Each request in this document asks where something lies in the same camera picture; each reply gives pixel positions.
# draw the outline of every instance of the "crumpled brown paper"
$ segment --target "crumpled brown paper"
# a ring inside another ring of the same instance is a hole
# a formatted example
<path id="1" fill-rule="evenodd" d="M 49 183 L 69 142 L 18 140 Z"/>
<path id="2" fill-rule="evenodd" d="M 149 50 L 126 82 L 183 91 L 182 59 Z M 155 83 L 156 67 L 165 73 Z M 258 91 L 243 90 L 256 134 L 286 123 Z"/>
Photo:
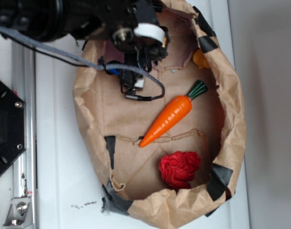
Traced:
<path id="1" fill-rule="evenodd" d="M 206 36 L 193 19 L 197 13 L 184 0 L 162 2 L 166 9 L 158 17 L 168 27 L 171 43 L 169 55 L 151 75 L 166 87 L 165 97 L 151 102 L 127 100 L 116 76 L 90 68 L 78 69 L 73 94 L 79 128 L 102 184 L 111 181 L 118 195 L 134 200 L 128 210 L 131 217 L 173 229 L 226 201 L 226 193 L 213 201 L 207 192 L 212 162 L 234 171 L 227 190 L 227 195 L 234 195 L 245 151 L 245 117 L 238 76 L 221 49 L 205 53 L 212 70 L 199 70 L 191 61 L 199 45 L 196 36 Z M 108 55 L 105 47 L 105 42 L 89 41 L 83 57 L 97 63 Z M 180 123 L 140 148 L 135 139 L 146 133 L 173 97 L 186 94 L 196 80 L 203 80 L 208 92 L 193 101 L 193 110 Z M 155 96 L 160 88 L 146 79 L 140 94 Z M 114 169 L 104 139 L 111 135 L 116 136 Z M 192 189 L 175 192 L 161 180 L 158 162 L 178 150 L 197 151 L 202 164 Z"/>

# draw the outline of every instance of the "blue component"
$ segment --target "blue component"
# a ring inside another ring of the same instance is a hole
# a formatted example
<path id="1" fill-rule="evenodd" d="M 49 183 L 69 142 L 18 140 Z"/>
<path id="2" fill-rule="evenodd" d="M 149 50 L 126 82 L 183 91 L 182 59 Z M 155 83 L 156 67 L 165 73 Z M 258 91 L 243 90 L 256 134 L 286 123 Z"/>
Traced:
<path id="1" fill-rule="evenodd" d="M 117 69 L 109 69 L 108 71 L 111 72 L 112 74 L 120 75 L 120 72 Z"/>

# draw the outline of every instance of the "metal frame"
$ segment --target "metal frame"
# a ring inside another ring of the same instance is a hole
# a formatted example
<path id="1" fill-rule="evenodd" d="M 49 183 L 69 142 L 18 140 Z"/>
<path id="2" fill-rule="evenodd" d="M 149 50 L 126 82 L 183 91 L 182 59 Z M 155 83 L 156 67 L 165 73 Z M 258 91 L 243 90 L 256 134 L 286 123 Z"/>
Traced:
<path id="1" fill-rule="evenodd" d="M 26 151 L 13 164 L 13 195 L 3 228 L 36 229 L 36 103 L 35 53 L 22 46 L 12 45 L 12 89 L 25 101 Z"/>

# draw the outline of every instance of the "black tape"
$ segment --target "black tape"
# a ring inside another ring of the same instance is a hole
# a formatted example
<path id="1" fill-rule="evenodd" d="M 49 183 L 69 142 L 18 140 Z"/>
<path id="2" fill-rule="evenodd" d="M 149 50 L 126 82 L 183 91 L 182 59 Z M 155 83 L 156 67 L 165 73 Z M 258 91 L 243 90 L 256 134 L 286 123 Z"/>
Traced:
<path id="1" fill-rule="evenodd" d="M 102 211 L 111 211 L 114 213 L 128 216 L 129 214 L 127 213 L 127 211 L 133 204 L 133 200 L 126 200 L 118 196 L 115 193 L 111 182 L 108 183 L 107 187 L 105 186 L 102 187 L 105 193 L 105 197 L 102 198 L 103 201 Z"/>
<path id="2" fill-rule="evenodd" d="M 209 36 L 199 37 L 198 40 L 203 53 L 207 53 L 218 48 L 218 45 Z"/>
<path id="3" fill-rule="evenodd" d="M 211 216 L 213 213 L 215 213 L 216 210 L 217 210 L 217 208 L 214 209 L 213 211 L 207 213 L 205 216 L 208 218 L 208 217 Z"/>
<path id="4" fill-rule="evenodd" d="M 216 201 L 226 191 L 233 170 L 217 164 L 212 164 L 210 173 L 211 179 L 207 184 L 207 192 L 212 200 Z"/>
<path id="5" fill-rule="evenodd" d="M 208 24 L 201 11 L 199 11 L 195 6 L 193 9 L 196 13 L 198 13 L 198 17 L 195 18 L 196 24 L 198 24 L 201 30 L 204 31 L 209 37 L 216 37 L 216 33 L 212 30 L 211 26 Z"/>
<path id="6" fill-rule="evenodd" d="M 115 145 L 116 145 L 116 137 L 115 136 L 106 136 L 104 137 L 106 141 L 106 148 L 109 152 L 109 156 L 111 158 L 111 167 L 114 169 L 114 155 L 115 155 Z"/>

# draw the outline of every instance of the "metal bracket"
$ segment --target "metal bracket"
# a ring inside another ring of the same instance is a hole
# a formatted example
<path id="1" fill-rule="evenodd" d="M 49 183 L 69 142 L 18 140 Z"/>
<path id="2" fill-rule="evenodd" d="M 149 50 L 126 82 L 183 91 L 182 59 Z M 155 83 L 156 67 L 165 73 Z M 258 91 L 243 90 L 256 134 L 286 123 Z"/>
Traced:
<path id="1" fill-rule="evenodd" d="M 25 151 L 25 102 L 0 81 L 0 177 Z"/>
<path id="2" fill-rule="evenodd" d="M 24 229 L 33 223 L 31 198 L 14 198 L 3 229 Z"/>

